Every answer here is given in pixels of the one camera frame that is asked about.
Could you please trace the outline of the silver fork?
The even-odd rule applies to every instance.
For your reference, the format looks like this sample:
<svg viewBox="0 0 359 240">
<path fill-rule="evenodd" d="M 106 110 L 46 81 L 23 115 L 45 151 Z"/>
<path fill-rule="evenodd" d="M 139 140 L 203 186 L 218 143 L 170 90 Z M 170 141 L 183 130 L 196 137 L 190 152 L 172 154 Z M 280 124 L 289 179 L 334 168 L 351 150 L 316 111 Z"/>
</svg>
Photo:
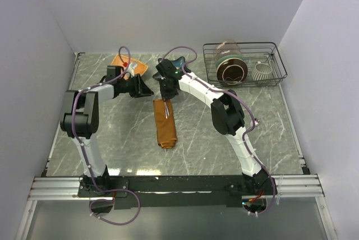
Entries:
<svg viewBox="0 0 359 240">
<path fill-rule="evenodd" d="M 164 100 L 164 109 L 165 109 L 165 118 L 169 118 L 170 111 L 169 111 L 169 104 L 170 100 Z"/>
</svg>

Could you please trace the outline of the orange cloth napkin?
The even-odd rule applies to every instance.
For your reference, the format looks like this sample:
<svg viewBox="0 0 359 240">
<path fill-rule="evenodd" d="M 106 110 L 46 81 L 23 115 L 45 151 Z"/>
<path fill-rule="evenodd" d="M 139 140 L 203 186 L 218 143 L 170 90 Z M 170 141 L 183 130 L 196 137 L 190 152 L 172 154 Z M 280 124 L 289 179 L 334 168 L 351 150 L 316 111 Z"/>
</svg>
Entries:
<svg viewBox="0 0 359 240">
<path fill-rule="evenodd" d="M 172 149 L 177 141 L 172 103 L 170 101 L 168 104 L 170 115 L 167 119 L 165 118 L 164 100 L 154 100 L 153 106 L 158 145 L 162 149 Z"/>
</svg>

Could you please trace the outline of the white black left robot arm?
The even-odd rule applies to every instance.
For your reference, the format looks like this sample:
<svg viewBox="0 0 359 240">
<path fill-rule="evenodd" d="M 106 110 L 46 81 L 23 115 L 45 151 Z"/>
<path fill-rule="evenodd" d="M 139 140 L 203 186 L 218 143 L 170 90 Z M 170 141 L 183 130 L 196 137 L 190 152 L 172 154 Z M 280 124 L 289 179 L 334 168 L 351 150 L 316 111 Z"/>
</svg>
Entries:
<svg viewBox="0 0 359 240">
<path fill-rule="evenodd" d="M 97 142 L 99 105 L 120 94 L 132 98 L 152 96 L 153 91 L 136 74 L 124 78 L 127 69 L 108 66 L 107 74 L 94 86 L 82 90 L 67 90 L 61 110 L 60 128 L 75 143 L 84 167 L 80 186 L 98 196 L 105 196 L 111 189 L 111 178 Z"/>
</svg>

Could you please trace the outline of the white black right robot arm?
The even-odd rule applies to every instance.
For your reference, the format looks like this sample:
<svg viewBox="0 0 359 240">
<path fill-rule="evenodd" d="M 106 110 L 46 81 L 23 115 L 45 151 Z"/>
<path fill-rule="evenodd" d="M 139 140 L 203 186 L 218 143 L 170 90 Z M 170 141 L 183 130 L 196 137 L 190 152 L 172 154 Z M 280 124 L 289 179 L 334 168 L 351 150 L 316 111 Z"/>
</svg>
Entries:
<svg viewBox="0 0 359 240">
<path fill-rule="evenodd" d="M 266 191 L 270 177 L 248 137 L 255 128 L 248 106 L 233 90 L 219 89 L 197 77 L 185 63 L 178 68 L 173 61 L 160 58 L 156 69 L 162 98 L 174 98 L 181 90 L 205 103 L 211 110 L 214 128 L 227 138 L 240 161 L 247 191 L 254 195 Z"/>
</svg>

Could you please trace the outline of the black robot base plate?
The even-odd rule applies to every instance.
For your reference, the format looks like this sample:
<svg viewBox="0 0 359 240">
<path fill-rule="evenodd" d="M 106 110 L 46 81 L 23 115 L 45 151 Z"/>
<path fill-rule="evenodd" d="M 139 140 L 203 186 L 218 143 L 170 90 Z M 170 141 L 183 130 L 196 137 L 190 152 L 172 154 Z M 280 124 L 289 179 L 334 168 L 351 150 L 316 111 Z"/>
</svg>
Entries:
<svg viewBox="0 0 359 240">
<path fill-rule="evenodd" d="M 109 187 L 97 190 L 90 178 L 80 182 L 78 197 L 109 199 L 116 210 L 133 207 L 226 206 L 242 207 L 242 199 L 276 196 L 277 185 L 268 176 L 111 176 Z"/>
</svg>

